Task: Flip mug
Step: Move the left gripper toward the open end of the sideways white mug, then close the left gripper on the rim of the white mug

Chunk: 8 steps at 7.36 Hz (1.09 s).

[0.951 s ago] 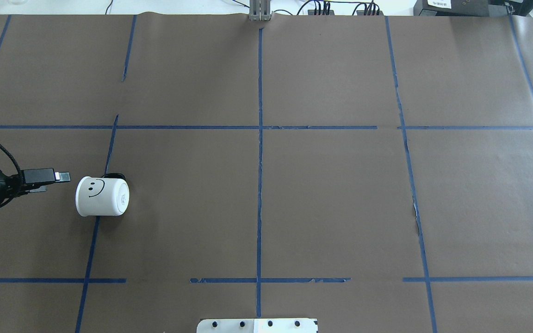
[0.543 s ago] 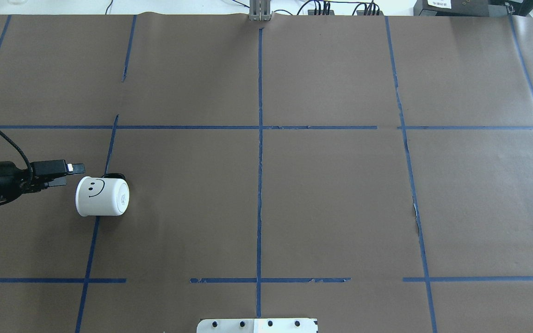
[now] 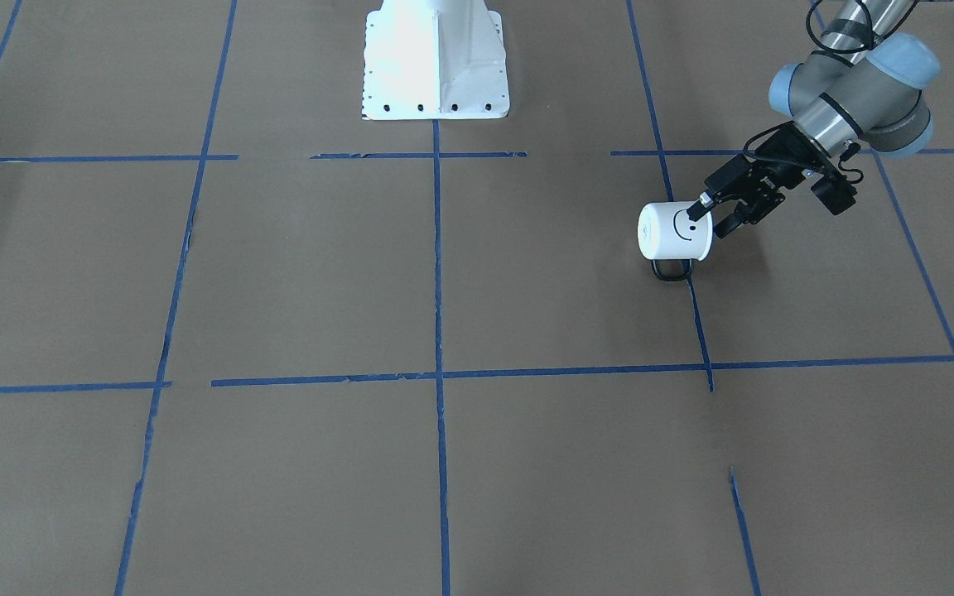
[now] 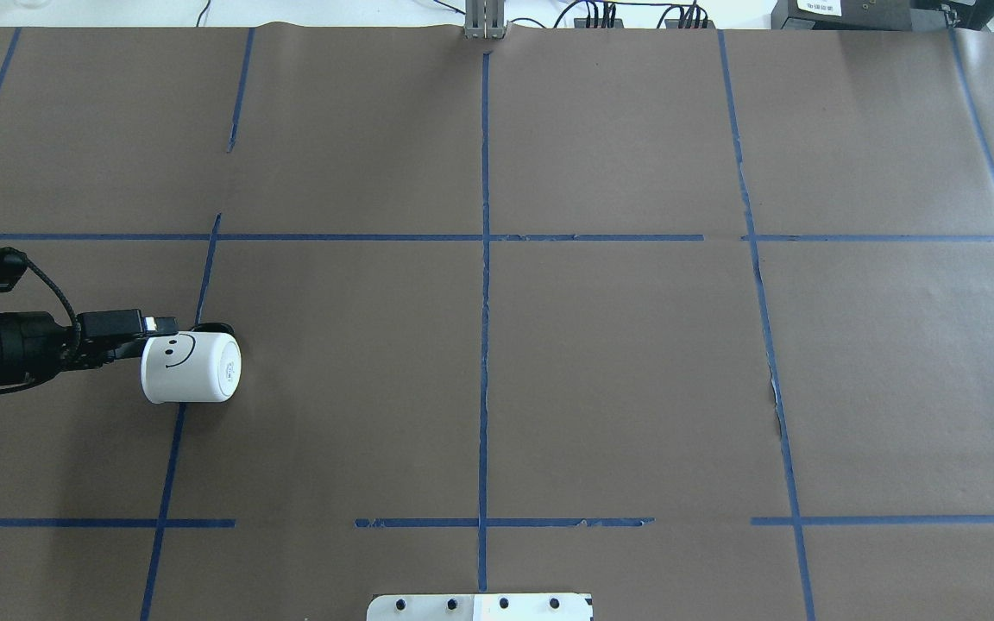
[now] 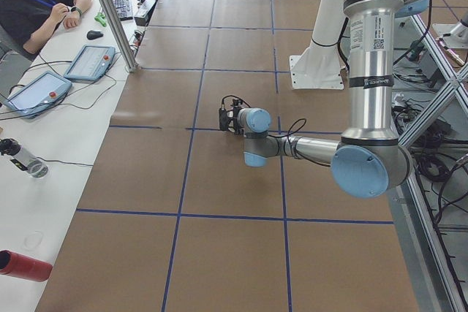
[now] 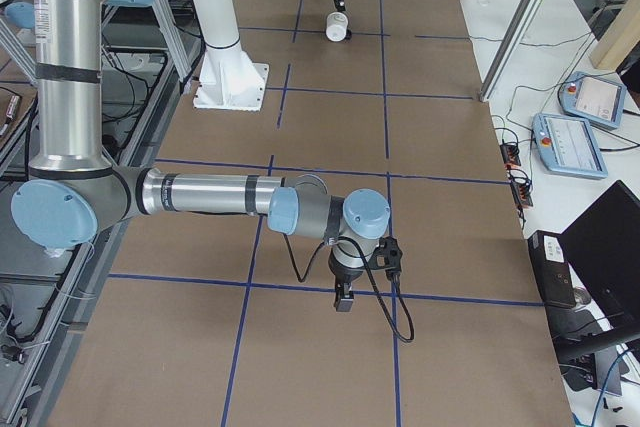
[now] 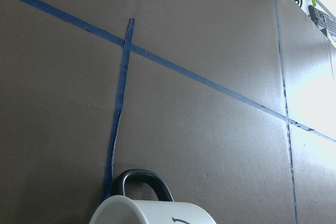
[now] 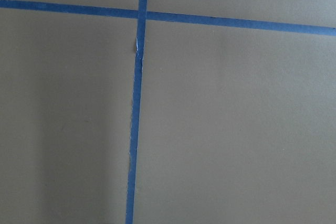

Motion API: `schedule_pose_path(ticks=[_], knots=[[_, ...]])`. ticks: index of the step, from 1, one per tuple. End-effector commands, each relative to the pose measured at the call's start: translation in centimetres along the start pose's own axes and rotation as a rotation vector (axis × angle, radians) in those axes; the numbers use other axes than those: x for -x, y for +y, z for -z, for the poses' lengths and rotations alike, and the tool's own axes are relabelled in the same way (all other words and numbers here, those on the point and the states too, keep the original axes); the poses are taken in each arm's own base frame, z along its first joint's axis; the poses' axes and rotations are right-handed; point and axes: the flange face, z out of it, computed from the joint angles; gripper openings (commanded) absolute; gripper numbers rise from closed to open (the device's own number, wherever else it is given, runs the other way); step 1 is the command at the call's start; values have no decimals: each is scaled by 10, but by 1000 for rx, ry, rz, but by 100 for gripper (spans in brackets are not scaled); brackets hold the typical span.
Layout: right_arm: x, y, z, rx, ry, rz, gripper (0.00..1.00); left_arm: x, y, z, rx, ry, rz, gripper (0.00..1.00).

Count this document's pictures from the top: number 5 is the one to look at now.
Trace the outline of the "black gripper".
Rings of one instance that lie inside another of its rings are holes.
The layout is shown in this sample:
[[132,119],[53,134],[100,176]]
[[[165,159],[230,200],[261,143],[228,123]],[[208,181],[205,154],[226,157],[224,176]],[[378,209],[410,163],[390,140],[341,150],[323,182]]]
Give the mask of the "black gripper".
[[231,110],[227,111],[227,117],[228,117],[228,125],[227,125],[227,130],[229,132],[232,132],[233,134],[243,134],[244,129],[242,125],[239,122],[239,114],[240,111],[242,110],[242,107],[240,106],[234,106],[232,107]]

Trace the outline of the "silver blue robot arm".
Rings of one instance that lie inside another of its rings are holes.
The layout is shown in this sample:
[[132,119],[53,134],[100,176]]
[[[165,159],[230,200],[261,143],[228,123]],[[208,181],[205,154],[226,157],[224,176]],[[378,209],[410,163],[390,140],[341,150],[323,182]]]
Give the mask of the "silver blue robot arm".
[[244,138],[244,161],[261,167],[268,158],[290,156],[331,169],[339,187],[372,198],[404,182],[410,174],[407,149],[391,128],[393,24],[424,11],[431,0],[341,0],[340,23],[350,25],[348,57],[350,124],[338,141],[271,136],[269,113],[236,99],[219,109],[219,127]]

